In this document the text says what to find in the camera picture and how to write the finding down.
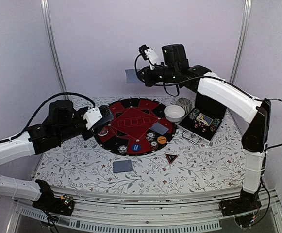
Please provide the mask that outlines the clear red dealer button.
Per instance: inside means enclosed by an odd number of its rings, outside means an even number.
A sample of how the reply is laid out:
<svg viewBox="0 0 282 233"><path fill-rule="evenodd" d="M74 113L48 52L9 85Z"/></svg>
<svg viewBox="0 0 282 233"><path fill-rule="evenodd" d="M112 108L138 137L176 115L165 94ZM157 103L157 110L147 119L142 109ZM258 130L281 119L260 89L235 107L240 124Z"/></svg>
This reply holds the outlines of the clear red dealer button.
<svg viewBox="0 0 282 233"><path fill-rule="evenodd" d="M107 128L105 128L105 127L103 127L102 129L101 129L101 131L98 133L98 136L100 136L100 137L104 137L104 136L106 136L107 134L108 134L108 129Z"/></svg>

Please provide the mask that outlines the black triangular all-in marker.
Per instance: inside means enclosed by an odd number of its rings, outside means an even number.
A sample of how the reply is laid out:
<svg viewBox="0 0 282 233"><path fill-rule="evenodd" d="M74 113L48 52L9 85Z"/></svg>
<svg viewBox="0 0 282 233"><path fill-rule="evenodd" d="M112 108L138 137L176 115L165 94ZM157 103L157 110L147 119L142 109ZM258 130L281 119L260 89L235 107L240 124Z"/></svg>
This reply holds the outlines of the black triangular all-in marker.
<svg viewBox="0 0 282 233"><path fill-rule="evenodd" d="M175 155L175 154L166 153L165 156L169 164L172 164L178 158L178 155Z"/></svg>

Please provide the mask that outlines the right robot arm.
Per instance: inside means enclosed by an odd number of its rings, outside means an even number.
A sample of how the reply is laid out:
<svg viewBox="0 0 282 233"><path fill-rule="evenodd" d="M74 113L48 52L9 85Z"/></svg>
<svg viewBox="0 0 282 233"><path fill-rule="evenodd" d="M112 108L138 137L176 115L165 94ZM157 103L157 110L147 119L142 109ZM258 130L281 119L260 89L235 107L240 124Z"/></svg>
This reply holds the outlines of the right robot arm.
<svg viewBox="0 0 282 233"><path fill-rule="evenodd" d="M163 46L162 62L154 49L147 45L140 46L138 51L144 61L149 63L135 71L145 86L185 87L229 108L249 124L241 139L246 154L246 174L242 187L246 194L236 202L238 210L246 212L255 204L252 194L257 193L265 170L270 101L248 94L203 66L190 67L182 44Z"/></svg>

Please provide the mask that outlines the orange big blind button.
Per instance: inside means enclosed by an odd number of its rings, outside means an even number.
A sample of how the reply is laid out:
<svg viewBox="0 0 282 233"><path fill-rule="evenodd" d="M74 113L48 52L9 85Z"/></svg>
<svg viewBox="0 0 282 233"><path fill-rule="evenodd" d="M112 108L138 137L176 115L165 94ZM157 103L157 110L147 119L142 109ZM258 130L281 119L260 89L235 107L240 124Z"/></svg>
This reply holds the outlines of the orange big blind button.
<svg viewBox="0 0 282 233"><path fill-rule="evenodd" d="M157 138L157 142L158 142L159 144L165 144L165 143L167 142L167 138L164 137L164 136L159 136L159 137Z"/></svg>

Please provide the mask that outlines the red hundred poker chip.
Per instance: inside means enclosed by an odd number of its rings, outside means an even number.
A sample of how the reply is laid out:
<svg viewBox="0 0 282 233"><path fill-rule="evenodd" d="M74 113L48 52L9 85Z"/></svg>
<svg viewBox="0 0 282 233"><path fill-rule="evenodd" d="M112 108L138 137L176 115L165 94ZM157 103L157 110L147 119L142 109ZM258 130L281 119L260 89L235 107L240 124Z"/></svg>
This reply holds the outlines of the red hundred poker chip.
<svg viewBox="0 0 282 233"><path fill-rule="evenodd" d="M150 148L153 149L153 150L157 149L158 148L158 142L152 141L150 143Z"/></svg>

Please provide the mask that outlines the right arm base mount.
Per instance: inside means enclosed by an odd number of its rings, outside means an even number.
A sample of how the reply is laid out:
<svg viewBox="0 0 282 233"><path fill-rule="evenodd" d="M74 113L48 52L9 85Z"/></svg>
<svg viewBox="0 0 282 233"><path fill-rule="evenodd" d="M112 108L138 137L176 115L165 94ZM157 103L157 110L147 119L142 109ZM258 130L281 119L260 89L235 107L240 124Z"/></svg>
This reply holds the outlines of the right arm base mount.
<svg viewBox="0 0 282 233"><path fill-rule="evenodd" d="M256 193L247 193L243 189L240 192L240 197L235 199L223 199L219 202L218 207L223 216L233 216L236 214L242 214L245 212L251 212L245 216L236 217L235 223L242 229L247 229L257 225L261 222L268 213L270 208L271 196L269 190L262 184L263 189L267 193L268 203L267 208L262 216L261 213L261 201L259 199L259 189Z"/></svg>

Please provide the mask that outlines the blue ten poker chip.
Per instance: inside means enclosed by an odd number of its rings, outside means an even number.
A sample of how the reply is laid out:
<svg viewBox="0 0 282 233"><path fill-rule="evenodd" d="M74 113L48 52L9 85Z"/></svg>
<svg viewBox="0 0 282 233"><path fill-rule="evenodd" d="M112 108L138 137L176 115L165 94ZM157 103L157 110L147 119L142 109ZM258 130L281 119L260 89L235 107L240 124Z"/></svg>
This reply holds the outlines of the blue ten poker chip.
<svg viewBox="0 0 282 233"><path fill-rule="evenodd" d="M126 145L121 145L121 146L118 147L118 152L120 154L126 154L127 153L127 149L128 149L128 147Z"/></svg>

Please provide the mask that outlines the blue small blind button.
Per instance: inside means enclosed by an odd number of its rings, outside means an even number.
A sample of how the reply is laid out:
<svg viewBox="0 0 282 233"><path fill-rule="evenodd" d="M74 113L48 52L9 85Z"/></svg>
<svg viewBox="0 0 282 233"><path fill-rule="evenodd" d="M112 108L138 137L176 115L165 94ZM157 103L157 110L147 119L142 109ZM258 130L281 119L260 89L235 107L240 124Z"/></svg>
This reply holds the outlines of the blue small blind button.
<svg viewBox="0 0 282 233"><path fill-rule="evenodd" d="M141 147L140 144L133 144L133 145L131 146L131 150L132 150L133 152L139 152L141 149L142 149L142 147Z"/></svg>

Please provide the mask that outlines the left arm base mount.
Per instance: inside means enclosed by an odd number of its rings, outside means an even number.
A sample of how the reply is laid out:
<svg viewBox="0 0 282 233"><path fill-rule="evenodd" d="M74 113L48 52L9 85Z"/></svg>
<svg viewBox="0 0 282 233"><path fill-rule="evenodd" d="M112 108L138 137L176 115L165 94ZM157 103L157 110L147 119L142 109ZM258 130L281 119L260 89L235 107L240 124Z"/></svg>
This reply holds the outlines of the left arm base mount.
<svg viewBox="0 0 282 233"><path fill-rule="evenodd" d="M33 201L33 208L47 213L72 216L75 205L74 198L72 196L63 194L60 197L55 197L54 192L46 181L37 179L35 182L39 185L41 196L37 201Z"/></svg>

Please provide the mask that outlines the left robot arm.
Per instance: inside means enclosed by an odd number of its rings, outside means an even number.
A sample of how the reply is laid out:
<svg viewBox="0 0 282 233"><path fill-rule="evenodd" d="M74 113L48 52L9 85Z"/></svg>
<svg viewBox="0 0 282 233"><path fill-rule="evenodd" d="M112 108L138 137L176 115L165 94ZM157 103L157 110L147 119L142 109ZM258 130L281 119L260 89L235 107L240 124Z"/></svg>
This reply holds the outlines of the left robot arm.
<svg viewBox="0 0 282 233"><path fill-rule="evenodd" d="M69 100L49 105L48 116L41 124L32 125L19 136L0 143L0 165L32 155L43 154L77 136L87 140L113 119L108 106L75 110ZM52 211L58 201L46 181L27 181L0 175L0 196L38 201Z"/></svg>

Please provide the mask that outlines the dealt playing card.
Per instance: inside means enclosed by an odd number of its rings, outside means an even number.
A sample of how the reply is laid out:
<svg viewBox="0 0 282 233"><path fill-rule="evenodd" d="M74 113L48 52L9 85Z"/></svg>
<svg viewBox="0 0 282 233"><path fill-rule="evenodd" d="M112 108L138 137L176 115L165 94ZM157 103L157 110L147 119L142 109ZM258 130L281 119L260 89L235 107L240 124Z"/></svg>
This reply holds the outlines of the dealt playing card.
<svg viewBox="0 0 282 233"><path fill-rule="evenodd" d="M115 161L113 162L113 172L122 173L130 172L133 170L131 160Z"/></svg>
<svg viewBox="0 0 282 233"><path fill-rule="evenodd" d="M160 135L164 135L169 131L169 128L167 128L166 126L164 126L160 123L153 124L150 129L153 130L154 132L160 134Z"/></svg>
<svg viewBox="0 0 282 233"><path fill-rule="evenodd" d="M125 74L127 84L142 84L142 82L138 79L134 69L126 69Z"/></svg>

